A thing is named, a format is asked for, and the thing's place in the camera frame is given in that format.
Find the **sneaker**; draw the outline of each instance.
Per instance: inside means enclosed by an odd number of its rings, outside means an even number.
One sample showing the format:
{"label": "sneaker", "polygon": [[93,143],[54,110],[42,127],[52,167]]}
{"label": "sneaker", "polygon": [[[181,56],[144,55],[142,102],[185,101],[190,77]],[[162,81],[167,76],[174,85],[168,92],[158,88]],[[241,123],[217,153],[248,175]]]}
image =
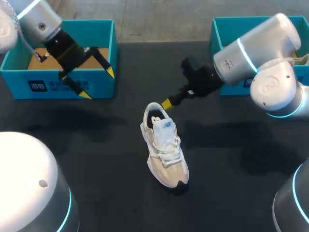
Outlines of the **sneaker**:
{"label": "sneaker", "polygon": [[150,103],[140,125],[148,145],[148,167],[164,186],[173,189],[186,187],[189,170],[180,148],[176,125],[158,103]]}

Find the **shoe insole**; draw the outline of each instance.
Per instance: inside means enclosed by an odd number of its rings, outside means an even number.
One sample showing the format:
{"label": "shoe insole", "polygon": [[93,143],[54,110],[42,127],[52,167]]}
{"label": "shoe insole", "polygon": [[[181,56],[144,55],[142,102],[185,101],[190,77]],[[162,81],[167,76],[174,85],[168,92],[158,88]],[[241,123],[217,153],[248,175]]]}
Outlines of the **shoe insole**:
{"label": "shoe insole", "polygon": [[165,117],[164,117],[164,115],[163,115],[163,113],[161,111],[159,111],[159,110],[151,110],[148,113],[147,126],[152,129],[154,127],[154,123],[156,121],[160,121],[160,120],[162,120],[164,118]]}

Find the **blue cardboard box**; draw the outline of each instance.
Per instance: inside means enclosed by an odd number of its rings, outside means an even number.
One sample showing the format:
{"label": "blue cardboard box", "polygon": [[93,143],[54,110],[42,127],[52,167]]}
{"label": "blue cardboard box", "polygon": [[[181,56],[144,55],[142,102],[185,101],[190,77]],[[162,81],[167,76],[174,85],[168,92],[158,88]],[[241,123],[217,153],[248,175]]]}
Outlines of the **blue cardboard box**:
{"label": "blue cardboard box", "polygon": [[[107,60],[116,76],[117,37],[113,20],[64,20],[62,28],[83,48],[108,48]],[[19,40],[2,63],[1,75],[15,99],[83,99],[60,82],[59,70],[28,70],[31,57]],[[115,79],[103,68],[75,69],[70,77],[94,99],[113,97]]]}
{"label": "blue cardboard box", "polygon": [[[214,18],[210,38],[211,57],[268,18],[269,16]],[[289,19],[296,27],[302,43],[296,55],[303,57],[309,53],[309,24],[303,16],[289,16]],[[309,65],[295,65],[295,72],[301,83],[309,85]],[[224,85],[220,89],[220,94],[249,95],[251,82],[252,79],[249,79],[234,86]]]}

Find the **concrete floor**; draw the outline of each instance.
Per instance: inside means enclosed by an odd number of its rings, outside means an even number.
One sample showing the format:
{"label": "concrete floor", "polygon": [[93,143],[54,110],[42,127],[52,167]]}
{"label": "concrete floor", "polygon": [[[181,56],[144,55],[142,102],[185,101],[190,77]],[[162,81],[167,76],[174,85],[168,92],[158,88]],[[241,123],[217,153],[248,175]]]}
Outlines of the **concrete floor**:
{"label": "concrete floor", "polygon": [[114,19],[119,42],[208,40],[213,17],[303,15],[308,0],[47,0],[63,19]]}

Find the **black tabletop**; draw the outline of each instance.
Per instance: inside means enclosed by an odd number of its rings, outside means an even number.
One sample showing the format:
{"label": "black tabletop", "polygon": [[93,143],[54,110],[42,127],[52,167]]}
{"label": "black tabletop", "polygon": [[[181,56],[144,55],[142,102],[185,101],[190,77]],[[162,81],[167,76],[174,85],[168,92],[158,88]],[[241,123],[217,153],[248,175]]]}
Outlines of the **black tabletop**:
{"label": "black tabletop", "polygon": [[112,100],[14,101],[0,82],[0,129],[35,136],[54,153],[85,232],[274,232],[273,198],[309,156],[309,124],[267,117],[249,97],[186,100],[168,111],[190,171],[180,196],[147,167],[145,107],[185,83],[188,55],[209,63],[208,43],[119,44]]}

